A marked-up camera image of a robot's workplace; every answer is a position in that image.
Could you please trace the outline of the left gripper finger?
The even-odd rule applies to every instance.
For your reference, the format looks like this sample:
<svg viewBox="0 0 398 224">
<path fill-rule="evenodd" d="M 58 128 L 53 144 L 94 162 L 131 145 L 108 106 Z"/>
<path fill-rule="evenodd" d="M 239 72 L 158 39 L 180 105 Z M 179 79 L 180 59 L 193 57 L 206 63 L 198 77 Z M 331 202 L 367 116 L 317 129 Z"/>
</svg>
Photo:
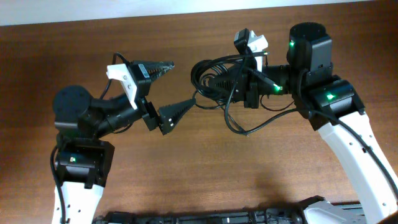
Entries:
<svg viewBox="0 0 398 224">
<path fill-rule="evenodd" d="M 163 135 L 170 133 L 182 117 L 196 104 L 196 99 L 181 101 L 159 108 L 160 130 Z"/>
<path fill-rule="evenodd" d="M 146 62 L 145 68 L 149 74 L 149 77 L 146 78 L 146 83 L 151 84 L 156 79 L 160 78 L 161 76 L 165 75 L 168 71 L 172 70 L 174 66 L 175 64 L 173 63 L 173 61 Z"/>
</svg>

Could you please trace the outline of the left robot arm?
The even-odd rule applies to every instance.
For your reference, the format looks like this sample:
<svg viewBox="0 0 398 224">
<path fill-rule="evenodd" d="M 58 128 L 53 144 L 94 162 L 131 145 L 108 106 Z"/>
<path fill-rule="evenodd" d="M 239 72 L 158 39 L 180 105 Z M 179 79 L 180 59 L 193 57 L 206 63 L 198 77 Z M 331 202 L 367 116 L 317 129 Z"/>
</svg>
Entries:
<svg viewBox="0 0 398 224">
<path fill-rule="evenodd" d="M 133 60 L 108 65 L 109 80 L 120 81 L 124 93 L 95 98 L 80 85 L 60 90 L 53 100 L 56 146 L 50 156 L 55 179 L 53 223 L 91 223 L 102 198 L 113 161 L 114 146 L 102 138 L 143 120 L 149 130 L 170 133 L 196 101 L 191 98 L 154 108 L 146 97 L 152 83 L 174 63 Z"/>
</svg>

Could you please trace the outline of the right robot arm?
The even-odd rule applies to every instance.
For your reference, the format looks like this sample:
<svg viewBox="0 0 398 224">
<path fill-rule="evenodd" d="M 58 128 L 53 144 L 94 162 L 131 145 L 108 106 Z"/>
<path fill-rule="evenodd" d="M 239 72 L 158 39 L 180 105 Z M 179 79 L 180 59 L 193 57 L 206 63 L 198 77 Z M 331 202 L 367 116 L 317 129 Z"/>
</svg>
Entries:
<svg viewBox="0 0 398 224">
<path fill-rule="evenodd" d="M 304 201 L 304 223 L 380 223 L 397 215 L 397 175 L 379 146 L 365 106 L 353 85 L 333 73 L 332 39 L 316 22 L 294 25 L 285 65 L 267 63 L 267 40 L 243 29 L 236 33 L 238 54 L 211 60 L 192 74 L 201 95 L 229 110 L 231 103 L 261 106 L 264 96 L 290 95 L 294 111 L 327 143 L 348 176 L 362 217 L 324 198 Z"/>
</svg>

